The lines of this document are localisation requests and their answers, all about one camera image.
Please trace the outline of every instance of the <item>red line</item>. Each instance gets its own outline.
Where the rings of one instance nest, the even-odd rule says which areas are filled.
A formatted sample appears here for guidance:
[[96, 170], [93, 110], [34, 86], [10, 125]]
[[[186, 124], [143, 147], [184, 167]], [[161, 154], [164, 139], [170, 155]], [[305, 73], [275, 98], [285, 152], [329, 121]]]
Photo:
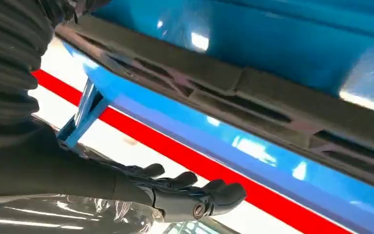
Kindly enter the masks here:
[[[79, 104], [82, 95], [79, 90], [42, 70], [35, 72], [34, 76], [41, 86], [76, 106]], [[241, 183], [247, 190], [246, 200], [249, 203], [303, 233], [350, 233], [318, 214], [111, 108], [108, 108], [100, 119], [208, 180], [221, 177], [227, 183]]]

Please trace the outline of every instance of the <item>finger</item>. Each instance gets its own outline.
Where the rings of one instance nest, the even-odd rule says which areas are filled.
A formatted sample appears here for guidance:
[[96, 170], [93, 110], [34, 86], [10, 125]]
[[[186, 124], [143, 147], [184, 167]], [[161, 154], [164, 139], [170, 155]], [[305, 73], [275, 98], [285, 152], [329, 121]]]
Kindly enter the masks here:
[[174, 179], [170, 180], [170, 187], [174, 189], [182, 189], [192, 186], [197, 182], [197, 176], [193, 172], [184, 172]]
[[156, 178], [164, 174], [165, 170], [161, 164], [154, 163], [143, 169], [143, 173], [151, 178]]
[[211, 215], [225, 214], [236, 208], [246, 198], [246, 190], [239, 183], [226, 185], [212, 194], [214, 210]]
[[205, 190], [205, 191], [213, 191], [214, 190], [215, 191], [215, 190], [221, 189], [224, 186], [226, 186], [226, 183], [222, 179], [217, 179], [217, 180], [210, 181], [208, 184], [206, 184], [203, 187], [203, 190]]

